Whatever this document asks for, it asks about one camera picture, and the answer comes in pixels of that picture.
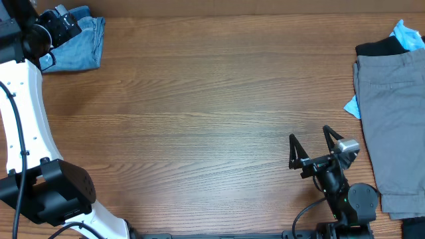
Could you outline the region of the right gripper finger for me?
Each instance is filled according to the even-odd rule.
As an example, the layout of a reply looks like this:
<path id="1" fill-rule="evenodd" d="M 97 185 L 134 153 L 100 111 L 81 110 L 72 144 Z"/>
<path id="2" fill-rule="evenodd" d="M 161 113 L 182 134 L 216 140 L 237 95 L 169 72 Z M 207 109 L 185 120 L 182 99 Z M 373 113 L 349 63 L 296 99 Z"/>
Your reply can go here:
<path id="1" fill-rule="evenodd" d="M 330 153 L 334 152 L 335 142 L 334 140 L 343 139 L 343 136 L 339 135 L 336 131 L 334 131 L 328 125 L 323 126 L 323 133 L 325 136 L 326 144 Z"/>
<path id="2" fill-rule="evenodd" d="M 300 142 L 294 134 L 290 134 L 290 160 L 289 168 L 290 169 L 299 169 L 303 167 L 303 162 L 309 160 L 308 154 L 305 152 L 304 148 L 301 146 Z"/>

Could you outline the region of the light blue denim jeans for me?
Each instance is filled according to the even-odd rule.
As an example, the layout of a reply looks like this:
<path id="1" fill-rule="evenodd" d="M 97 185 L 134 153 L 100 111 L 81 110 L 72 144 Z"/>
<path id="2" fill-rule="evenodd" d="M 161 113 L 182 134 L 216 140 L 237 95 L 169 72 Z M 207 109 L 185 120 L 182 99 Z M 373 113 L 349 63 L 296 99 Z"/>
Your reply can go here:
<path id="1" fill-rule="evenodd" d="M 105 18 L 93 17 L 87 5 L 69 13 L 76 18 L 82 32 L 40 58 L 43 73 L 93 70 L 101 65 Z"/>

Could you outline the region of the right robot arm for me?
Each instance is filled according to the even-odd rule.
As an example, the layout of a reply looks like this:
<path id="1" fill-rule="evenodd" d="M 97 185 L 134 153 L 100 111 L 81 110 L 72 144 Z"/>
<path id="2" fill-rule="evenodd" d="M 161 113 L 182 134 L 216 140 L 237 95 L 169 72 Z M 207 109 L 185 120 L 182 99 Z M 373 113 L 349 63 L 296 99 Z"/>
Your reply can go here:
<path id="1" fill-rule="evenodd" d="M 376 220 L 379 192 L 366 183 L 350 185 L 344 170 L 348 169 L 360 152 L 358 141 L 339 135 L 328 125 L 323 133 L 329 153 L 311 158 L 294 134 L 290 141 L 290 169 L 301 169 L 303 179 L 312 178 L 323 198 L 305 207 L 295 217 L 290 230 L 282 232 L 283 238 L 362 239 L 373 238 L 370 223 Z M 333 222 L 318 223 L 314 230 L 297 230 L 296 224 L 307 211 L 327 202 L 334 217 Z"/>

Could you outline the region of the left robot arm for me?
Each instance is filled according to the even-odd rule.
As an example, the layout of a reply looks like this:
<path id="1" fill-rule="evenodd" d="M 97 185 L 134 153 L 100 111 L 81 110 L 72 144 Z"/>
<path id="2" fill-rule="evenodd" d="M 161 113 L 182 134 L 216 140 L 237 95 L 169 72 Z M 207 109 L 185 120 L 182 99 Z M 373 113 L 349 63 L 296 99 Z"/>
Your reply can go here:
<path id="1" fill-rule="evenodd" d="M 56 147 L 43 103 L 40 59 L 82 28 L 64 6 L 38 14 L 34 1 L 1 2 L 1 118 L 7 176 L 1 200 L 35 224 L 86 238 L 137 238 L 131 224 L 96 198 L 88 172 L 66 162 Z"/>

